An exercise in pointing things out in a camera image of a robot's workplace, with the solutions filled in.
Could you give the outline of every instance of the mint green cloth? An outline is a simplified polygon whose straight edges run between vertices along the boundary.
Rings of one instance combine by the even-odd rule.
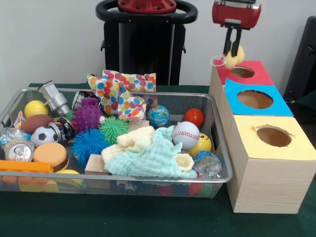
[[[174,156],[181,152],[182,143],[172,143],[172,130],[161,127],[155,131],[153,143],[140,153],[124,152],[109,160],[105,169],[121,176],[196,178],[194,170],[182,172]]]

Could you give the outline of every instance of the round hole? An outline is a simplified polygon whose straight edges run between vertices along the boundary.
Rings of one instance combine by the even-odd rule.
[[[239,78],[251,78],[255,75],[255,72],[246,67],[233,67],[231,73]]]
[[[273,126],[265,126],[257,130],[257,135],[265,143],[275,147],[286,147],[292,141],[287,131]]]
[[[273,99],[266,93],[257,90],[245,90],[237,95],[237,99],[245,106],[254,109],[266,109],[273,104]]]

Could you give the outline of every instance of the yellow ball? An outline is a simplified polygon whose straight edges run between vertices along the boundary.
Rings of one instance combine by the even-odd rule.
[[[205,135],[204,133],[200,133],[198,143],[196,144],[195,147],[188,149],[188,152],[193,157],[194,154],[199,150],[210,152],[211,149],[212,149],[211,139],[207,135]]]
[[[32,100],[25,106],[24,116],[28,119],[33,115],[48,115],[48,107],[42,101]]]

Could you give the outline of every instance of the stacked boxes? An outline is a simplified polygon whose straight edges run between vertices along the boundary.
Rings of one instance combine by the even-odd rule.
[[[234,176],[234,212],[297,213],[316,171],[316,151],[258,61],[213,67],[215,98]]]

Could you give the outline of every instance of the brown football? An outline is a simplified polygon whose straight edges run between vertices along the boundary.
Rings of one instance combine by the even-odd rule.
[[[33,115],[22,124],[21,129],[28,134],[33,134],[37,128],[48,126],[50,122],[54,122],[54,119],[51,116]]]

